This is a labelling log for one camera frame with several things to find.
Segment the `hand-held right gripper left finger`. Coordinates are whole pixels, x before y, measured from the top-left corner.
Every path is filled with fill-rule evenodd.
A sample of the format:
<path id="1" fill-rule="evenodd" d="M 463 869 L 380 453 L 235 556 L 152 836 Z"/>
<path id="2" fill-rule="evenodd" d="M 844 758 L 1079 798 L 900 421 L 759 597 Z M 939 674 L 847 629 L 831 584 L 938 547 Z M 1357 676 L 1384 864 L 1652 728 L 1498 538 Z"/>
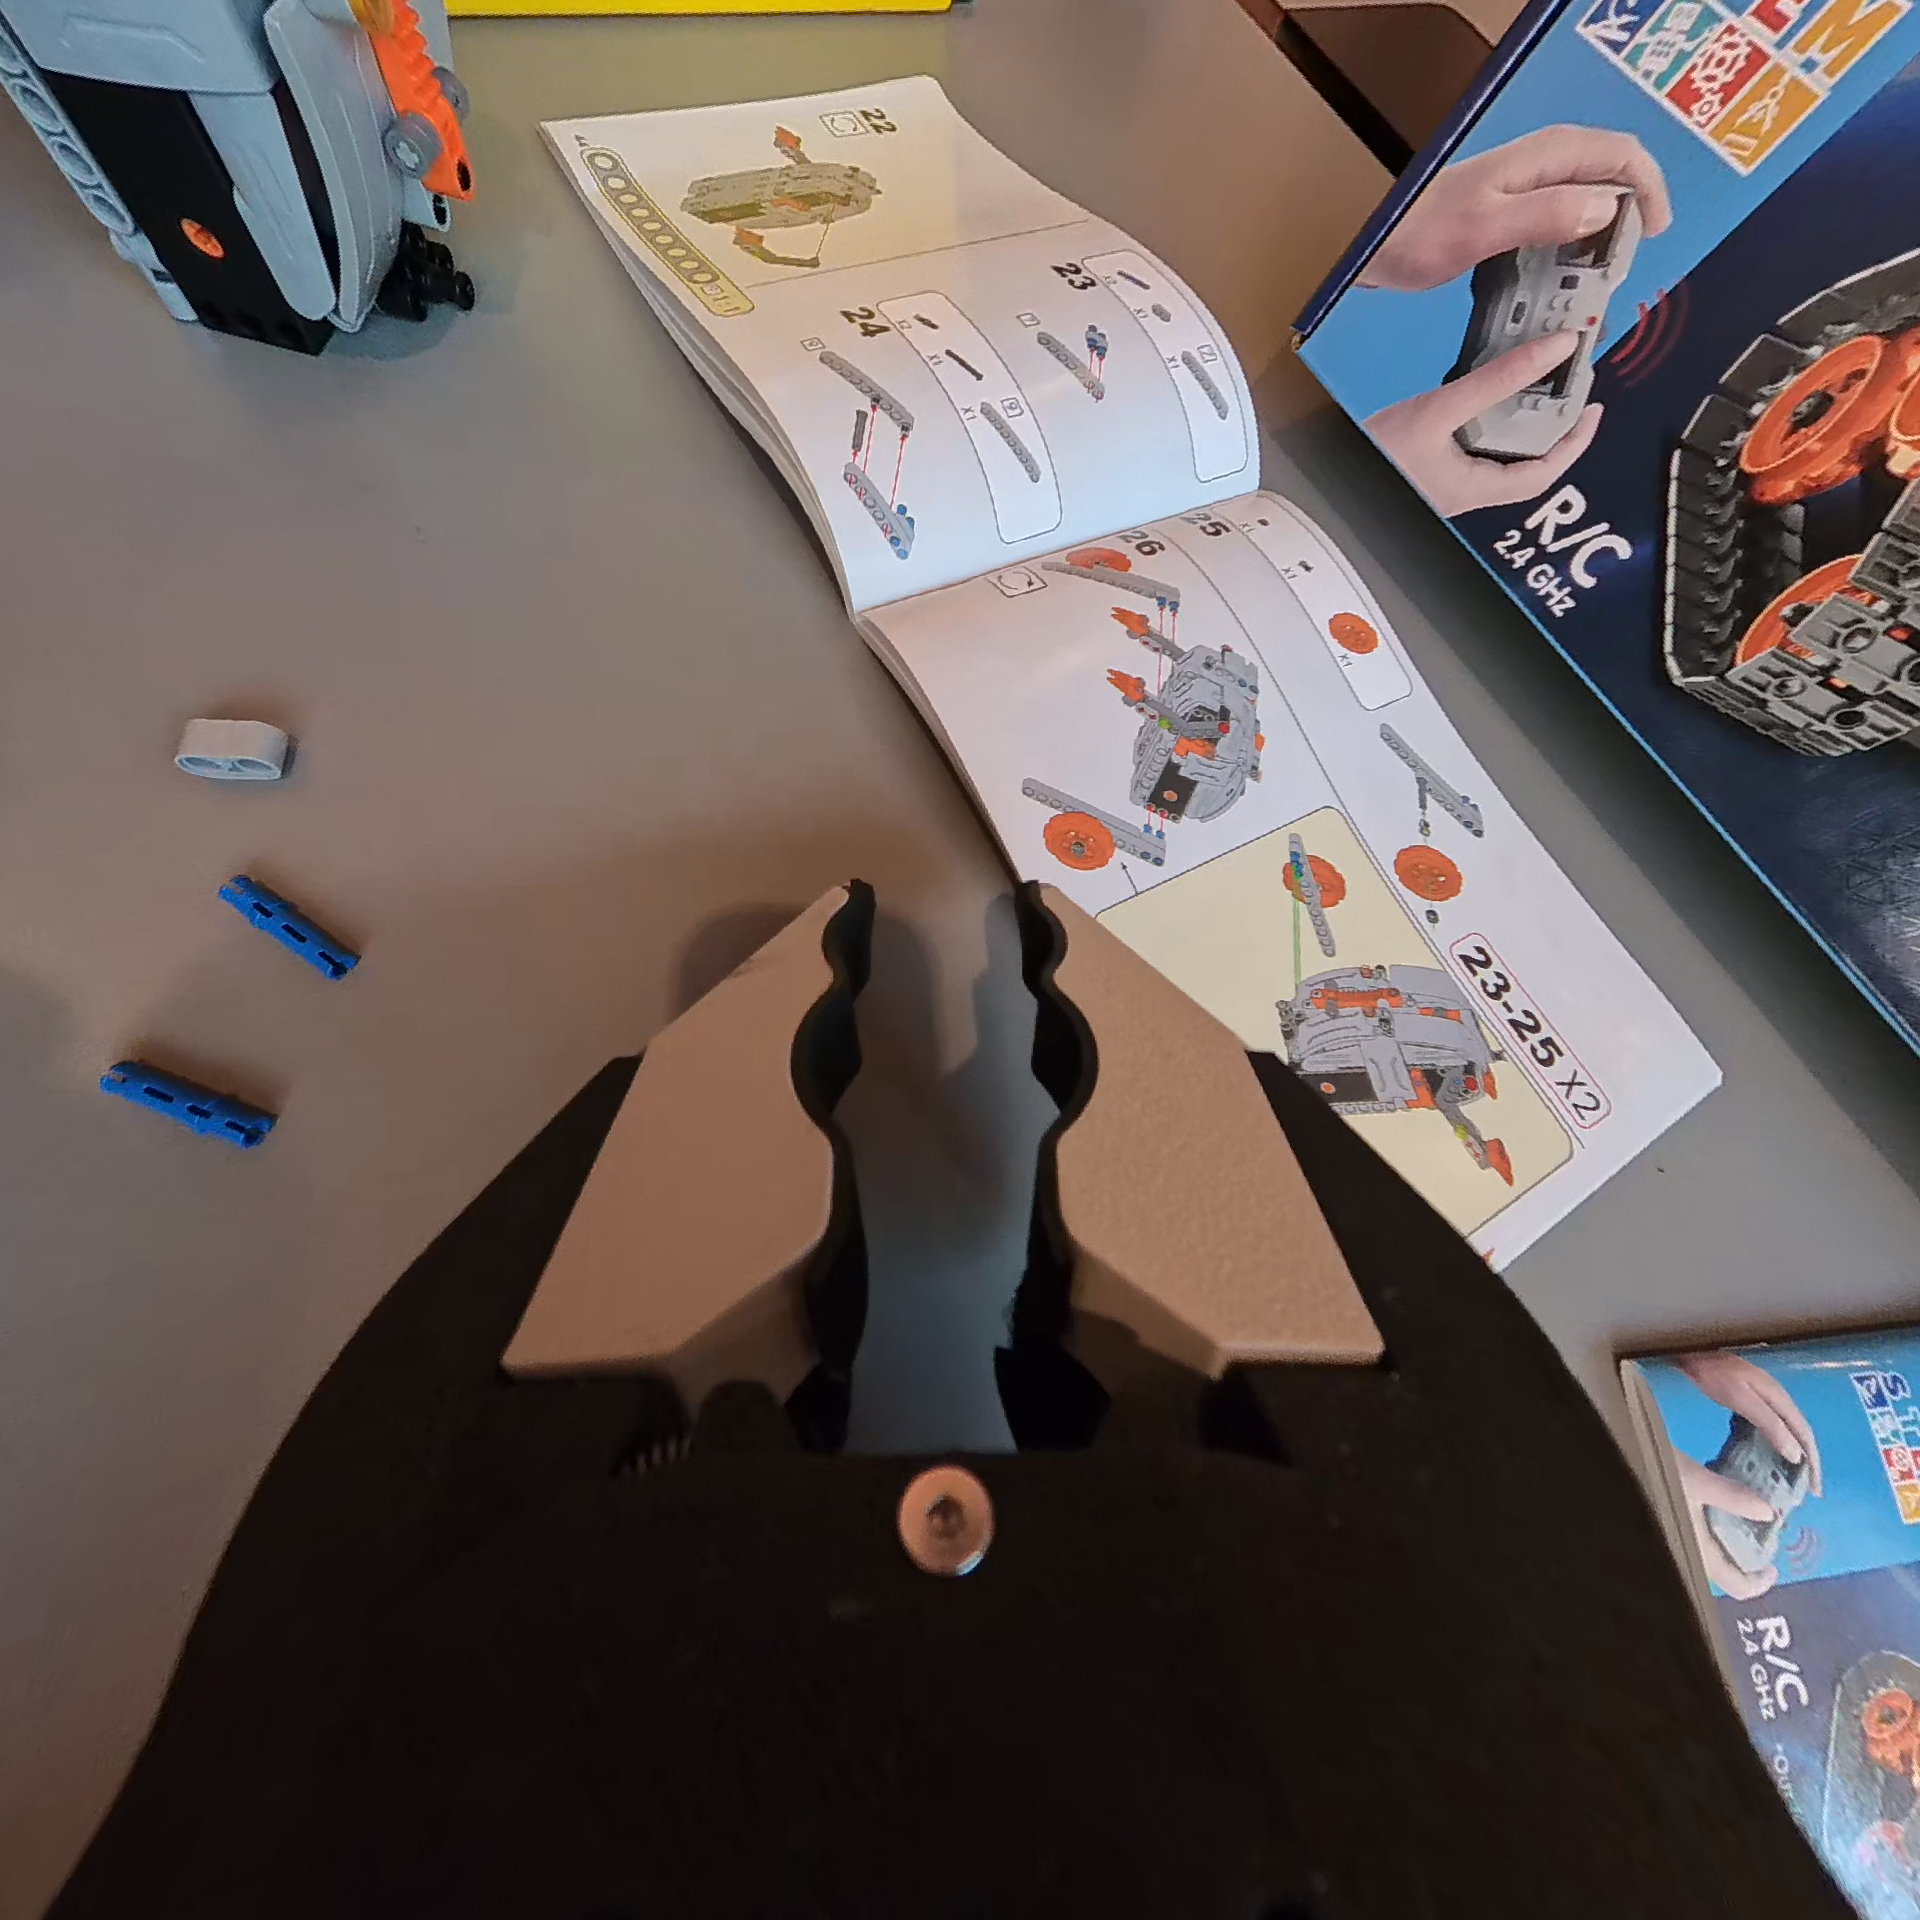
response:
<path id="1" fill-rule="evenodd" d="M 804 1446 L 846 1444 L 868 1253 L 835 1109 L 874 922 L 868 882 L 835 885 L 646 1045 L 510 1376 L 652 1376 L 687 1412 L 757 1383 Z"/>

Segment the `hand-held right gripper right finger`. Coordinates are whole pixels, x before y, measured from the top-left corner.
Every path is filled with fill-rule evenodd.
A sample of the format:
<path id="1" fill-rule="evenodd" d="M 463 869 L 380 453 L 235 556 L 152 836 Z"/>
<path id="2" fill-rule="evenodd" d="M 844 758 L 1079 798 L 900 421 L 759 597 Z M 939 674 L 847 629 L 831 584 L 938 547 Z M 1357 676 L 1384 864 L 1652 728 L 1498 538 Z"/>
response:
<path id="1" fill-rule="evenodd" d="M 1020 1451 L 1127 1399 L 1205 1416 L 1236 1370 L 1376 1366 L 1382 1338 L 1236 1032 L 1047 882 L 1014 898 L 1040 1138 L 994 1378 Z"/>

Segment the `blue connector pin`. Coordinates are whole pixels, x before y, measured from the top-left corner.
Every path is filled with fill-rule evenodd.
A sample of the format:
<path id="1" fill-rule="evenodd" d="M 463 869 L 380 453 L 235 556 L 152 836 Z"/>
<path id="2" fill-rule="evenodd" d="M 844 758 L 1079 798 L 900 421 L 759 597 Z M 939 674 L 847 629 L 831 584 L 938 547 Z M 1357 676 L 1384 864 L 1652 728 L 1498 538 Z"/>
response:
<path id="1" fill-rule="evenodd" d="M 164 1118 L 184 1131 L 218 1138 L 235 1147 L 262 1144 L 276 1125 L 276 1116 L 238 1095 L 205 1087 L 203 1084 L 155 1067 L 152 1063 L 123 1060 L 103 1071 L 100 1090 L 128 1104 Z"/>
<path id="2" fill-rule="evenodd" d="M 330 981 L 341 981 L 355 972 L 360 955 L 341 938 L 314 922 L 299 902 L 279 896 L 262 882 L 238 872 L 220 887 L 220 898 L 228 902 L 251 927 L 266 933 L 310 970 L 324 973 Z"/>

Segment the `short light grey beam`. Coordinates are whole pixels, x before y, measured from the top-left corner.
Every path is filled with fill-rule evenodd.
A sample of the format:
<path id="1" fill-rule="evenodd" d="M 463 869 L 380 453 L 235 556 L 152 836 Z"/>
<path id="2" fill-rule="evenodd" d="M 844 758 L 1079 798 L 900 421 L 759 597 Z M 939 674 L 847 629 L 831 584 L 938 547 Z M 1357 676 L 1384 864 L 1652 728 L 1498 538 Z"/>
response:
<path id="1" fill-rule="evenodd" d="M 239 783 L 286 778 L 294 741 L 254 717 L 196 715 L 183 725 L 176 767 L 190 778 Z"/>

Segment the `yellow parts bin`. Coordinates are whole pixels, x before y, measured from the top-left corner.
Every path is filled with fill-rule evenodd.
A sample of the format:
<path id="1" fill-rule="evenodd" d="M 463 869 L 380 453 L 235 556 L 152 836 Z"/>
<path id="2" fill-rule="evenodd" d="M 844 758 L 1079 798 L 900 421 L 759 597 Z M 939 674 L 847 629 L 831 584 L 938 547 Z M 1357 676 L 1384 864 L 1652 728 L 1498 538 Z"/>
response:
<path id="1" fill-rule="evenodd" d="M 587 16 L 864 16 L 941 14 L 954 2 L 938 0 L 487 0 L 446 2 L 455 18 L 587 18 Z"/>

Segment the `grey partly built robot model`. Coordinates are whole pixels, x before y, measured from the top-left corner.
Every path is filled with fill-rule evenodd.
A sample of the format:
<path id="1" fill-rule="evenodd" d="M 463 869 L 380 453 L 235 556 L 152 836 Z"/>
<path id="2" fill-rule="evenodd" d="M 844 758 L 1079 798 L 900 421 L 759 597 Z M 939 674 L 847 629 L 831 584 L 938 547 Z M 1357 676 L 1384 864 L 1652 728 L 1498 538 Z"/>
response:
<path id="1" fill-rule="evenodd" d="M 2 82 L 180 323 L 315 355 L 474 308 L 443 2 L 5 2 Z"/>

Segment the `grey desk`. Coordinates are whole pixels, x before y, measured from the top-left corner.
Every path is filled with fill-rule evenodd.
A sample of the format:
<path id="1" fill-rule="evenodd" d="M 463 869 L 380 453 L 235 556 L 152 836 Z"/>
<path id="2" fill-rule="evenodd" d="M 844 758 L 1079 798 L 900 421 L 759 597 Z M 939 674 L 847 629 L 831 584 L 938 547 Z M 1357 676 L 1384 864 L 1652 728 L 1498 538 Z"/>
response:
<path id="1" fill-rule="evenodd" d="M 878 896 L 842 1107 L 851 1446 L 1006 1450 L 1032 1003 L 1012 882 L 781 478 L 564 184 L 550 117 L 932 76 L 1162 253 L 1327 527 L 1722 1087 L 1508 1266 L 1615 1352 L 1916 1320 L 1916 1058 L 1428 518 L 1290 325 L 1387 171 L 1236 5 L 466 21 L 470 316 L 319 357 L 172 323 L 5 110 L 5 1915 L 43 1915 L 259 1476 L 389 1285 L 827 885 Z M 176 767 L 196 715 L 279 782 Z M 358 954 L 251 927 L 244 872 Z M 235 1147 L 100 1090 L 275 1112 Z"/>

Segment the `blue cover manual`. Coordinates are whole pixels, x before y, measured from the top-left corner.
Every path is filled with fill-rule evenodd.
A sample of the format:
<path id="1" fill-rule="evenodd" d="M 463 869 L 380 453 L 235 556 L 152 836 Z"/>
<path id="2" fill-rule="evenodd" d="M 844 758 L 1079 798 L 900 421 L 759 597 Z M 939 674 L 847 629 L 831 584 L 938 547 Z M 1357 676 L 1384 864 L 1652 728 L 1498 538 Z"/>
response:
<path id="1" fill-rule="evenodd" d="M 1766 1776 L 1861 1915 L 1917 1915 L 1917 1328 L 1619 1374 Z"/>

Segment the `blue robot kit box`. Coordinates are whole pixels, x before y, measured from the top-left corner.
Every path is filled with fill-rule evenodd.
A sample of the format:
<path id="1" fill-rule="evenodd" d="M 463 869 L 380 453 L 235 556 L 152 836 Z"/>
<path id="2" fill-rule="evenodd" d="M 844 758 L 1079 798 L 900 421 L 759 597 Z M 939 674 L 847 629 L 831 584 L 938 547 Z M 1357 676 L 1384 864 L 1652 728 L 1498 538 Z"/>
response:
<path id="1" fill-rule="evenodd" d="M 1917 12 L 1525 5 L 1308 370 L 1917 1023 Z"/>

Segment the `open instruction booklet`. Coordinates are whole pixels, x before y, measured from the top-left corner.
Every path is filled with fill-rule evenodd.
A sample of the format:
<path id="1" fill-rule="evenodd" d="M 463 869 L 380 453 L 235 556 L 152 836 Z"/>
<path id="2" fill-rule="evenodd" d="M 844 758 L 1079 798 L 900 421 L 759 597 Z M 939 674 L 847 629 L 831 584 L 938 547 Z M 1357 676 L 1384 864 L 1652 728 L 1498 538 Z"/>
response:
<path id="1" fill-rule="evenodd" d="M 930 78 L 540 131 L 1012 876 L 1293 1067 L 1487 1264 L 1717 1087 L 1357 567 L 1253 488 L 1246 375 L 1173 267 Z"/>

